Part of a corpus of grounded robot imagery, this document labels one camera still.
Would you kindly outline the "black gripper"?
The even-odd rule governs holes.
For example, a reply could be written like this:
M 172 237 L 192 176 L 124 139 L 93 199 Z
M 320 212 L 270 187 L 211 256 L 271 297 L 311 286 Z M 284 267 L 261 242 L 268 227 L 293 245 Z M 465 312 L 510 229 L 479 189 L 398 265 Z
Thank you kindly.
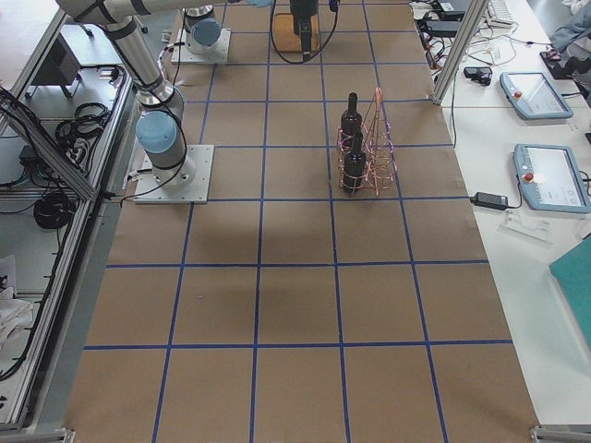
M 311 58 L 312 47 L 312 18 L 318 14 L 318 0 L 290 0 L 290 13 L 293 18 L 295 35 L 299 35 L 302 50 L 302 62 Z

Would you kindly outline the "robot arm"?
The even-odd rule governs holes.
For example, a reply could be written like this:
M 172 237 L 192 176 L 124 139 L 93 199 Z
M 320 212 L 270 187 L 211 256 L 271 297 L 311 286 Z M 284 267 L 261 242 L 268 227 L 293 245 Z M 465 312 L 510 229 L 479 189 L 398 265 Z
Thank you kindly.
M 213 5 L 184 8 L 183 29 L 187 35 L 186 47 L 191 54 L 207 53 L 222 33 Z
M 194 170 L 182 129 L 184 101 L 151 56 L 139 30 L 138 17 L 178 9 L 187 14 L 187 41 L 202 46 L 196 27 L 206 22 L 215 1 L 59 1 L 60 8 L 78 24 L 100 28 L 113 45 L 138 88 L 142 116 L 137 139 L 151 161 L 152 176 L 159 187 L 176 185 Z

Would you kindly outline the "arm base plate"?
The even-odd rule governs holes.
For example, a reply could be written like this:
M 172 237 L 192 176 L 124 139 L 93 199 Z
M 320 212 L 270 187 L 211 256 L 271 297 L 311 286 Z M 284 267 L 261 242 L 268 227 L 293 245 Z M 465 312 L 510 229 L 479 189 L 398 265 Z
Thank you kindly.
M 139 176 L 133 201 L 146 204 L 206 204 L 213 158 L 213 145 L 189 145 L 182 167 L 165 171 L 153 168 L 149 156 L 145 154 L 142 167 L 150 171 Z
M 222 29 L 221 35 L 213 45 L 205 46 L 198 43 L 186 45 L 187 34 L 180 30 L 176 35 L 176 42 L 183 45 L 174 48 L 171 62 L 173 64 L 193 65 L 225 65 L 228 61 L 231 31 Z

